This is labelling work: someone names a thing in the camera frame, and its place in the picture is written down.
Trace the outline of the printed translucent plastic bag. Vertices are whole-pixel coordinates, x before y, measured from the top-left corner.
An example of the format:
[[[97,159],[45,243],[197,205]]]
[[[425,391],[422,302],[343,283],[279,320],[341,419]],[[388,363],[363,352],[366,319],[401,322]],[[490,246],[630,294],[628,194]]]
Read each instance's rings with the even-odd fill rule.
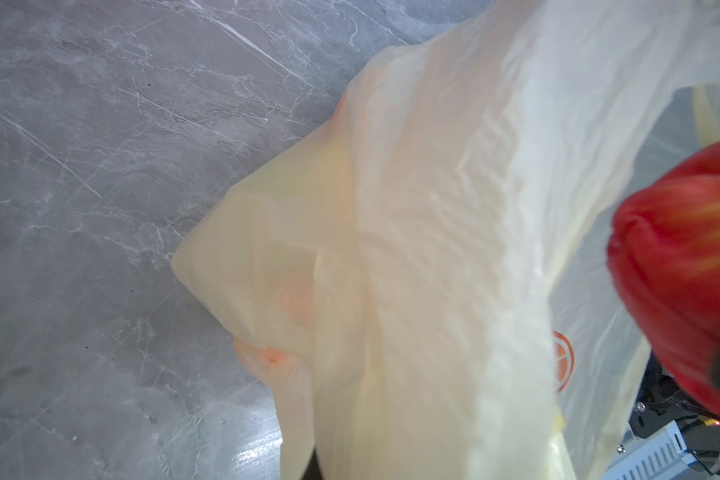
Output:
[[[576,251],[718,82],[720,1],[497,1],[374,56],[171,261],[270,388],[281,477],[601,478],[649,346]]]

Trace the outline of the red apple fruit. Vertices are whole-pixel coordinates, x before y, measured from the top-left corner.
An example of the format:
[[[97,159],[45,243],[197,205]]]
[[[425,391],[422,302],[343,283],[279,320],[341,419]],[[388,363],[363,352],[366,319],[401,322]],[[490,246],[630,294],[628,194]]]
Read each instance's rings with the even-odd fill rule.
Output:
[[[617,208],[607,266],[658,361],[720,419],[720,141]]]

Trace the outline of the left green circuit board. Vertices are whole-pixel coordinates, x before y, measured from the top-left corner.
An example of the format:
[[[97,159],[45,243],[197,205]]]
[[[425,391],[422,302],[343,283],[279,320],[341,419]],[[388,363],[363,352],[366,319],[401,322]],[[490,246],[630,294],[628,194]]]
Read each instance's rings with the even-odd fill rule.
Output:
[[[720,479],[720,417],[652,356],[605,479]]]

